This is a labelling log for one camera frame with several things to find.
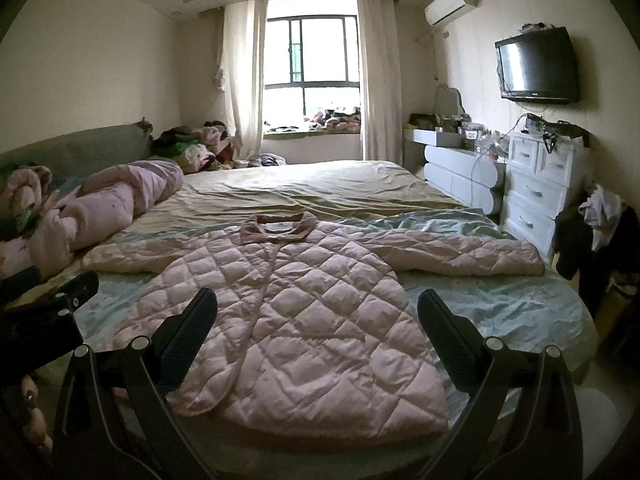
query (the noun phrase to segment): beige bed sheet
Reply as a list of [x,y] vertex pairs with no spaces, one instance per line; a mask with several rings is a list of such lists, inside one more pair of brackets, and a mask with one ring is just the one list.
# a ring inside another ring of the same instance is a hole
[[182,189],[127,232],[159,232],[242,221],[255,214],[311,211],[319,219],[364,220],[460,207],[397,164],[339,160],[185,176]]

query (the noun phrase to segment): gray headboard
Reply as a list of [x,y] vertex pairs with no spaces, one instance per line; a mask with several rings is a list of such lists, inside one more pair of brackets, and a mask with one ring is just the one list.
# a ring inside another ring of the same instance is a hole
[[148,127],[140,121],[40,140],[0,153],[0,168],[12,164],[41,164],[53,172],[56,182],[61,182],[116,164],[149,158],[152,127],[146,124]]

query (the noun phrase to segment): air conditioner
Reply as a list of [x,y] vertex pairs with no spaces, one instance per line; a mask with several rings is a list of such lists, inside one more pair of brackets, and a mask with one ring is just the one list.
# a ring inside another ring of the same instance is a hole
[[424,15],[431,27],[443,27],[476,7],[476,0],[433,0]]

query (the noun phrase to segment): wall-mounted television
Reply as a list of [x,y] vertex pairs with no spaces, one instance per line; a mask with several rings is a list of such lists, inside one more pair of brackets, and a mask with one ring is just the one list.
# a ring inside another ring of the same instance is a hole
[[578,65],[566,28],[528,32],[495,43],[504,99],[543,104],[580,100]]

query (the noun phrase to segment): window frame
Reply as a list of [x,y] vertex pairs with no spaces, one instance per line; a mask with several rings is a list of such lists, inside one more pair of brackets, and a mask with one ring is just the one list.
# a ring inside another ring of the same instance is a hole
[[[302,114],[306,116],[306,92],[307,88],[357,88],[360,89],[360,81],[349,81],[349,57],[347,50],[347,26],[346,19],[354,18],[356,24],[356,58],[358,62],[358,79],[360,74],[360,35],[358,17],[356,14],[305,14],[303,16],[283,16],[281,18],[269,18],[267,22],[289,22],[289,79],[288,83],[274,83],[264,85],[265,90],[274,88],[302,88]],[[305,81],[305,46],[302,38],[303,20],[342,20],[342,41],[344,43],[344,80],[338,81]],[[291,43],[291,22],[300,22],[300,81],[293,81],[293,46]]]

